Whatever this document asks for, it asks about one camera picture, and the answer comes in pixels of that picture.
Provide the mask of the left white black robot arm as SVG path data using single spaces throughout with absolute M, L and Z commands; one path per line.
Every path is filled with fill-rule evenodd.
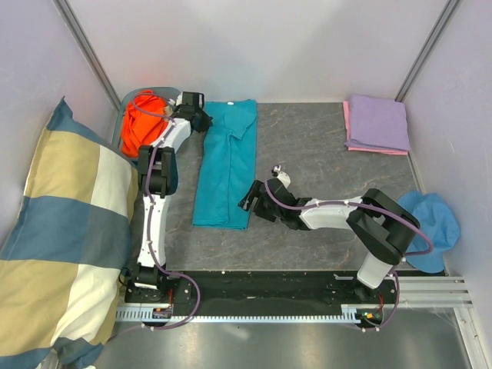
M 201 92 L 183 91 L 167 99 L 152 90 L 128 101 L 121 130 L 121 149 L 136 161 L 144 220 L 138 258 L 126 283 L 125 302 L 168 302 L 165 232 L 168 209 L 178 190 L 177 152 L 192 133 L 211 126 Z

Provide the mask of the teal t shirt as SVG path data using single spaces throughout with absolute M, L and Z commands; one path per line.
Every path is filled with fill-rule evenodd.
M 238 205 L 254 179 L 257 153 L 257 102 L 209 101 L 212 126 L 204 138 L 192 225 L 245 230 L 250 215 Z

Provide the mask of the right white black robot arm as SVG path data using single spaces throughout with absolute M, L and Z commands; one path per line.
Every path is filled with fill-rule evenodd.
M 353 296 L 364 303 L 379 295 L 381 282 L 400 264 L 420 230 L 413 215 L 375 188 L 347 200 L 297 198 L 277 176 L 266 182 L 253 181 L 238 207 L 267 221 L 280 220 L 296 231 L 353 231 L 367 249 L 357 279 L 351 285 Z

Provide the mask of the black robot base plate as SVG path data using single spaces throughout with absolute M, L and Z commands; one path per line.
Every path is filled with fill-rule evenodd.
M 188 271 L 167 282 L 170 308 L 178 315 L 336 314 L 343 305 L 378 309 L 395 302 L 396 285 L 386 278 L 372 290 L 355 271 Z

